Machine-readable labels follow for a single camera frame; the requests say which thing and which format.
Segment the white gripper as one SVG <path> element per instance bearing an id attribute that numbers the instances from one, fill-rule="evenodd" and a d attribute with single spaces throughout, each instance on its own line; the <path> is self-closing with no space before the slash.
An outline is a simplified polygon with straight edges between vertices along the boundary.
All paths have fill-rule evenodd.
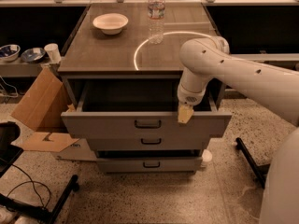
<path id="1" fill-rule="evenodd" d="M 206 93 L 212 76 L 195 74 L 188 68 L 183 70 L 178 84 L 178 122 L 186 124 L 193 115 L 193 106 L 199 105 Z"/>

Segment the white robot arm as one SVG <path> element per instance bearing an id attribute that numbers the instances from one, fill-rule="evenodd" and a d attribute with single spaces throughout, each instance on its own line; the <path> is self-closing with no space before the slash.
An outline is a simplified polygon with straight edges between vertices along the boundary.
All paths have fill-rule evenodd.
<path id="1" fill-rule="evenodd" d="M 299 73 L 229 54 L 220 36 L 185 42 L 178 85 L 178 122 L 186 123 L 216 78 L 295 126 L 269 166 L 259 224 L 299 224 Z"/>

